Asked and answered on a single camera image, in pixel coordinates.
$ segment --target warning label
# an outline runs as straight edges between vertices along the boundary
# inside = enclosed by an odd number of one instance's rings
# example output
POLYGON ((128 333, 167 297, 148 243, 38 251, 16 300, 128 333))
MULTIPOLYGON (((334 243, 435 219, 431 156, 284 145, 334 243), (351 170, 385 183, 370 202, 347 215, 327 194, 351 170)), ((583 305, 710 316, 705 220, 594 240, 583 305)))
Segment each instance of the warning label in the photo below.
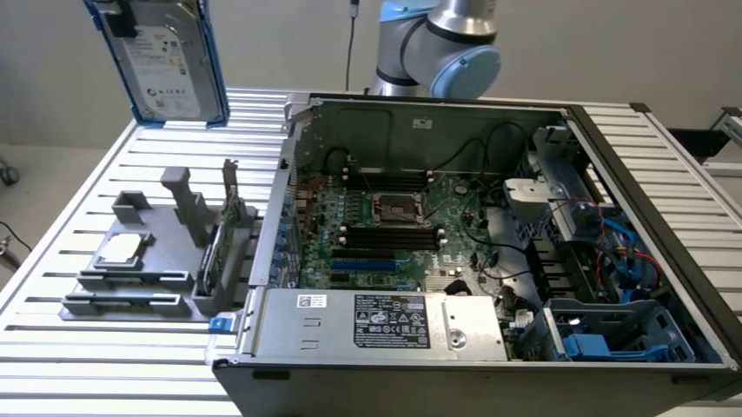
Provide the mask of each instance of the warning label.
POLYGON ((430 349, 426 297, 356 295, 354 315, 359 348, 430 349))

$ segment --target pcie slot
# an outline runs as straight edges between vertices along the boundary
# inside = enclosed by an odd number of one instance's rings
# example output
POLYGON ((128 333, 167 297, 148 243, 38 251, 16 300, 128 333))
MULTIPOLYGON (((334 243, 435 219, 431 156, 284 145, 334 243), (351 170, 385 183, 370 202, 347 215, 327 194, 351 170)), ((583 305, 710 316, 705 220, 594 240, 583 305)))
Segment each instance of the pcie slot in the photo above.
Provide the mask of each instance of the pcie slot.
POLYGON ((393 250, 334 249, 332 258, 342 259, 394 259, 393 250))
POLYGON ((332 261, 330 264, 332 270, 339 271, 385 271, 398 272, 399 264, 397 261, 332 261))

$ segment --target blue tab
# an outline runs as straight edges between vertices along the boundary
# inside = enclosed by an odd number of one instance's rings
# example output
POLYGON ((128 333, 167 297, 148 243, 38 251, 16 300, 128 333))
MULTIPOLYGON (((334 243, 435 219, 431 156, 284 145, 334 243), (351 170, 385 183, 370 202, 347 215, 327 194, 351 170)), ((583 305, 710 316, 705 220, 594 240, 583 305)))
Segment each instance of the blue tab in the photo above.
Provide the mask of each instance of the blue tab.
POLYGON ((641 351, 611 352, 602 334, 571 334, 565 339, 567 356, 575 361, 657 362, 667 357, 667 345, 641 351))
POLYGON ((627 228, 625 228, 621 224, 618 224, 618 222, 614 222, 611 219, 602 219, 601 217, 598 217, 595 220, 598 223, 602 222, 607 227, 622 232, 629 238, 629 242, 631 242, 631 245, 637 244, 637 234, 627 228))
POLYGON ((230 317, 214 317, 208 321, 208 332, 211 334, 231 334, 234 319, 230 317))

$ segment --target blue clip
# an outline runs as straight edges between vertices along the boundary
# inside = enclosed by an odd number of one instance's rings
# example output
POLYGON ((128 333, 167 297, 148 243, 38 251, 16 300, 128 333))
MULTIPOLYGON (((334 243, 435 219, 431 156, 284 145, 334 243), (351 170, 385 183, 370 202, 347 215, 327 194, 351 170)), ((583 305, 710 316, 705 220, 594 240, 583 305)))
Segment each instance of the blue clip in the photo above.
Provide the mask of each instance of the blue clip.
POLYGON ((606 226, 622 232, 626 235, 626 237, 629 237, 629 242, 631 242, 631 245, 637 244, 637 234, 631 232, 627 228, 625 228, 621 224, 614 222, 611 219, 606 219, 601 217, 597 218, 597 222, 598 223, 602 222, 606 226))
POLYGON ((623 291, 622 299, 618 301, 618 303, 619 304, 626 304, 627 302, 630 302, 631 301, 631 294, 634 294, 633 289, 627 289, 626 291, 623 291))
POLYGON ((631 277, 631 279, 634 280, 634 282, 639 283, 641 281, 641 271, 637 268, 637 263, 634 263, 634 266, 631 268, 631 271, 629 270, 629 265, 626 265, 626 262, 618 262, 615 264, 615 270, 618 272, 621 272, 623 275, 629 275, 631 277))
POLYGON ((208 332, 211 334, 231 334, 232 323, 234 318, 231 317, 214 317, 208 321, 208 332))
POLYGON ((571 334, 562 339, 567 356, 575 361, 657 362, 667 357, 667 345, 647 350, 611 352, 602 334, 571 334))

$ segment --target white wall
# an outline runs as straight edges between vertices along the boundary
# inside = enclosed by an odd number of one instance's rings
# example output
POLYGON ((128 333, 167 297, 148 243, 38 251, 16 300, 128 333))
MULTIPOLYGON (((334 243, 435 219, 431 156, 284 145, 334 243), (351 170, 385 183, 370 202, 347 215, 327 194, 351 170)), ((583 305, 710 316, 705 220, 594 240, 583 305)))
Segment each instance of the white wall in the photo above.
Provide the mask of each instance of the white wall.
MULTIPOLYGON (((231 86, 342 88, 347 0, 211 3, 231 86)), ((362 1, 355 89, 374 74, 379 3, 362 1)), ((687 127, 742 105, 738 0, 501 0, 498 25, 491 96, 642 101, 687 127)), ((80 0, 0 0, 0 37, 0 142, 108 146, 128 104, 80 0)))

